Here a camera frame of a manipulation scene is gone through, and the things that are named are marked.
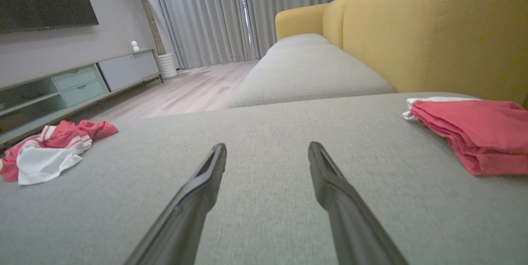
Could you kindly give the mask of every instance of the wooden floor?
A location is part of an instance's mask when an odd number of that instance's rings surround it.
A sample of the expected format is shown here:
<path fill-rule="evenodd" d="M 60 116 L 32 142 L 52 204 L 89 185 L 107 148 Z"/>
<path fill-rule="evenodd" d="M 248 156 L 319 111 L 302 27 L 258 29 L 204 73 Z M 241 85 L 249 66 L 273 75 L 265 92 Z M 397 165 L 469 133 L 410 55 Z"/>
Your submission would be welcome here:
<path fill-rule="evenodd" d="M 179 71 L 177 77 L 138 86 L 67 118 L 115 122 L 227 108 L 236 87 L 258 61 Z"/>

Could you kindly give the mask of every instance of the yellow sofa armrest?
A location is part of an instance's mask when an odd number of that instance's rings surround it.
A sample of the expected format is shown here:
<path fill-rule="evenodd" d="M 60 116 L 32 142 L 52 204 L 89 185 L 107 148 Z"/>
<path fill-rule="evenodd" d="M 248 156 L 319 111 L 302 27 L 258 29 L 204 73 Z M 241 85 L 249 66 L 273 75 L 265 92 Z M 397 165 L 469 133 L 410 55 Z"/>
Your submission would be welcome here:
<path fill-rule="evenodd" d="M 323 34 L 323 13 L 329 3 L 279 12 L 275 17 L 277 40 L 299 34 Z"/>

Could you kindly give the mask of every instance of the red fabric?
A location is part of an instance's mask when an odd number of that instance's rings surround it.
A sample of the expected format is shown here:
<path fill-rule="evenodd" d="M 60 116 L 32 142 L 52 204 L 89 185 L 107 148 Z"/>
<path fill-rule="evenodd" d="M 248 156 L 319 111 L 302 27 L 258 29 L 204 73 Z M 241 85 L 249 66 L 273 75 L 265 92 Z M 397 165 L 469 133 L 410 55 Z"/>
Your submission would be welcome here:
<path fill-rule="evenodd" d="M 105 121 L 95 124 L 84 120 L 77 126 L 72 122 L 61 121 L 57 126 L 45 126 L 40 135 L 28 137 L 6 150 L 0 175 L 6 182 L 15 182 L 19 178 L 17 157 L 20 149 L 27 144 L 39 148 L 78 148 L 81 145 L 79 150 L 84 152 L 89 148 L 92 140 L 108 137 L 117 131 L 114 125 Z"/>
<path fill-rule="evenodd" d="M 416 101 L 411 112 L 473 175 L 528 174 L 528 111 L 514 102 Z"/>

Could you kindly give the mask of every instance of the white plant pot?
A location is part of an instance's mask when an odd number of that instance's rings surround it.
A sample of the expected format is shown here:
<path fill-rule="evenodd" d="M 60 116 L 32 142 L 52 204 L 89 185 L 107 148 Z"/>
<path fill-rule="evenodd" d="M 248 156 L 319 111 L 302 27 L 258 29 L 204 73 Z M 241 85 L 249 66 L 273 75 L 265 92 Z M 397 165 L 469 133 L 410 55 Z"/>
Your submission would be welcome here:
<path fill-rule="evenodd" d="M 172 54 L 158 56 L 158 60 L 160 61 L 163 79 L 173 78 L 178 75 L 176 67 L 174 66 L 174 57 Z"/>

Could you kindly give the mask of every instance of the plant trunk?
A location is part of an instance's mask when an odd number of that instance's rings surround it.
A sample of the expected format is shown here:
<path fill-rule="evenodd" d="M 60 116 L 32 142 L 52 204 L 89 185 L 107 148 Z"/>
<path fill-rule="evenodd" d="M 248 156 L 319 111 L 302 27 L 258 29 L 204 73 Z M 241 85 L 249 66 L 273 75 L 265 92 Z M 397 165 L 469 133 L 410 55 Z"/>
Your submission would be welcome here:
<path fill-rule="evenodd" d="M 145 15 L 147 15 L 148 25 L 151 27 L 152 36 L 154 37 L 154 43 L 156 43 L 156 50 L 158 56 L 167 54 L 165 52 L 165 47 L 163 47 L 162 38 L 160 37 L 160 32 L 158 31 L 158 26 L 156 25 L 156 20 L 152 14 L 151 4 L 149 0 L 141 0 L 143 5 L 143 10 L 145 10 Z"/>

